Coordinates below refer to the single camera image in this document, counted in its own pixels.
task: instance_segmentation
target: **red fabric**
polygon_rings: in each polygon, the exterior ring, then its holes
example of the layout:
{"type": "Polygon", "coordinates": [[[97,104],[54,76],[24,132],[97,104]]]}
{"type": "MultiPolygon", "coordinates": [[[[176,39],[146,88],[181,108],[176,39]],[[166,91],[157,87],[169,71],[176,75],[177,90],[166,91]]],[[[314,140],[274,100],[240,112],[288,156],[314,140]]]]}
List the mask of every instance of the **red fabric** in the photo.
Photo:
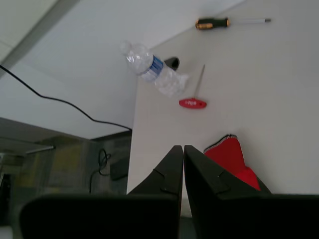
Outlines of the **red fabric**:
{"type": "Polygon", "coordinates": [[[261,190],[256,174],[245,165],[243,153],[237,138],[225,139],[223,142],[217,144],[217,146],[213,146],[205,152],[205,155],[238,179],[259,191],[261,190]]]}

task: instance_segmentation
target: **screwdriver handle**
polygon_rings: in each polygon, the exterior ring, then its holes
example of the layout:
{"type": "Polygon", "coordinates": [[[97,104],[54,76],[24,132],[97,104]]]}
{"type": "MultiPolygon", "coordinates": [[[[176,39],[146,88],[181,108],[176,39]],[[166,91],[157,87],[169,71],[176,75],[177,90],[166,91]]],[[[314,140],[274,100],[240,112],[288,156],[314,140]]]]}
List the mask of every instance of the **screwdriver handle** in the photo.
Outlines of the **screwdriver handle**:
{"type": "Polygon", "coordinates": [[[210,30],[219,27],[229,27],[230,20],[228,18],[200,18],[196,21],[196,28],[198,30],[210,30]]]}

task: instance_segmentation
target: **water bottle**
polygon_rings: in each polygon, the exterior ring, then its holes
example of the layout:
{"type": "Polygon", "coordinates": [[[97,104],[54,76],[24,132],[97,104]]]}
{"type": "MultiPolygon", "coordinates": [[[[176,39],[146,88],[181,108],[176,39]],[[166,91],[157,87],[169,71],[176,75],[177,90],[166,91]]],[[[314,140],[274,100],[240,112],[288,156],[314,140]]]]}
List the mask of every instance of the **water bottle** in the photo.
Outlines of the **water bottle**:
{"type": "Polygon", "coordinates": [[[135,74],[147,82],[154,82],[164,95],[171,97],[183,92],[188,76],[175,72],[144,45],[132,45],[125,41],[121,45],[121,51],[135,74]]]}

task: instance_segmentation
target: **white table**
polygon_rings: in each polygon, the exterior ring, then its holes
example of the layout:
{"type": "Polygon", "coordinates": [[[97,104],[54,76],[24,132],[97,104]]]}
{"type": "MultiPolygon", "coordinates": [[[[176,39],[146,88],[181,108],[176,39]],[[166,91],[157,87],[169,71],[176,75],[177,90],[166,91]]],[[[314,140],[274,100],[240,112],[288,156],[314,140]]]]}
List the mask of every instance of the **white table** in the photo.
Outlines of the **white table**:
{"type": "MultiPolygon", "coordinates": [[[[239,137],[246,164],[273,193],[319,192],[319,27],[316,0],[249,0],[233,18],[271,17],[270,24],[195,28],[154,49],[180,58],[192,77],[179,98],[138,83],[128,192],[174,145],[203,151],[227,133],[239,137]],[[202,65],[203,110],[183,109],[202,65]]],[[[187,193],[183,188],[183,202],[187,193]]],[[[183,215],[190,215],[184,204],[183,215]]]]}

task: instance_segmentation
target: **gray floor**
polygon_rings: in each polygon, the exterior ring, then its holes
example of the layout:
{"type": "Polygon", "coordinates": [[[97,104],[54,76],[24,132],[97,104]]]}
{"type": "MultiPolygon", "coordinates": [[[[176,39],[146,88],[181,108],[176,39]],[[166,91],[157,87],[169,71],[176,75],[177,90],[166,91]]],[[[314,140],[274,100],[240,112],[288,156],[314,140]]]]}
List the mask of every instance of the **gray floor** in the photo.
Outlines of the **gray floor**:
{"type": "MultiPolygon", "coordinates": [[[[99,168],[99,150],[104,148],[111,154],[103,170],[103,173],[109,173],[110,165],[129,158],[131,136],[99,142],[56,137],[43,143],[54,144],[56,149],[29,155],[24,161],[22,172],[12,180],[9,220],[15,239],[22,239],[18,217],[26,203],[45,194],[88,194],[90,176],[99,168]]],[[[112,180],[110,176],[103,177],[96,173],[91,193],[125,195],[127,179],[112,180]]],[[[181,218],[180,238],[196,238],[191,219],[181,218]]]]}

